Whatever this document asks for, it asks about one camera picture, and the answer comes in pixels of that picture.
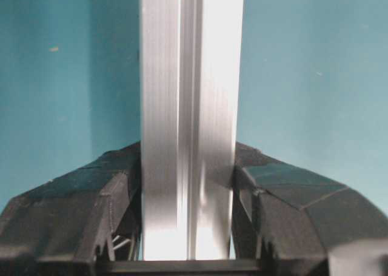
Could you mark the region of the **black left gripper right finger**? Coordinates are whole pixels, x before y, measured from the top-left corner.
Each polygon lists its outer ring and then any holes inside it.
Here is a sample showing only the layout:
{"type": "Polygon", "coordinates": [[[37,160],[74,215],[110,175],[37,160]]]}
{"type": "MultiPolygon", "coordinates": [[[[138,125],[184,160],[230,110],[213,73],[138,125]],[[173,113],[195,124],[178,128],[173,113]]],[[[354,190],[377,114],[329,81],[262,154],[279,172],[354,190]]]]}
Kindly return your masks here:
{"type": "Polygon", "coordinates": [[[386,275],[387,217],[343,183],[236,144],[237,258],[272,275],[386,275]]]}

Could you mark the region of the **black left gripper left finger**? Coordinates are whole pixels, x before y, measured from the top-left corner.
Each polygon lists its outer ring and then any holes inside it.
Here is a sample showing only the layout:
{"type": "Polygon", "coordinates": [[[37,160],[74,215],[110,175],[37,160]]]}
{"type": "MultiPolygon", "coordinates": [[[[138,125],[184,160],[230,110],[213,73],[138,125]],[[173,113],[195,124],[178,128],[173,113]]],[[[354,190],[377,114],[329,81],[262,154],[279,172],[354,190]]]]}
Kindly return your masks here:
{"type": "Polygon", "coordinates": [[[96,264],[137,260],[139,143],[12,198],[1,214],[2,275],[96,275],[96,264]]]}

